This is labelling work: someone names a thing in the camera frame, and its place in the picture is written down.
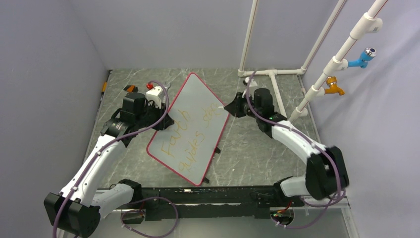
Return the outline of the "red-framed whiteboard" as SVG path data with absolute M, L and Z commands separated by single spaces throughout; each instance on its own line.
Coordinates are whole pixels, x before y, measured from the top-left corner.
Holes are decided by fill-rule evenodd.
M 174 124 L 149 141 L 149 156 L 194 186 L 206 176 L 229 113 L 196 73 L 190 73 L 169 107 Z

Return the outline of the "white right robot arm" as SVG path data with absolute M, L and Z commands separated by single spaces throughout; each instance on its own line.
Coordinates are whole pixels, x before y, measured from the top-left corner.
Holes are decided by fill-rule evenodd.
M 268 89 L 256 89 L 249 97 L 245 92 L 238 92 L 224 109 L 236 118 L 255 118 L 261 132 L 285 145 L 306 165 L 304 175 L 274 183 L 273 200 L 277 205 L 284 206 L 295 196 L 322 200 L 333 194 L 340 195 L 349 185 L 342 151 L 336 146 L 318 143 L 295 128 L 275 111 Z

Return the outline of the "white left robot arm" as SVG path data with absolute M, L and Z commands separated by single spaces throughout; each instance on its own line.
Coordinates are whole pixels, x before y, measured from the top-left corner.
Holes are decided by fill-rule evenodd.
M 168 92 L 156 88 L 146 94 L 128 92 L 118 108 L 103 125 L 95 148 L 70 182 L 59 193 L 44 199 L 52 237 L 63 230 L 79 238 L 93 234 L 102 218 L 114 209 L 127 205 L 138 207 L 143 199 L 140 183 L 123 179 L 105 193 L 97 195 L 105 172 L 127 149 L 138 134 L 147 130 L 162 131 L 174 124 L 169 116 Z

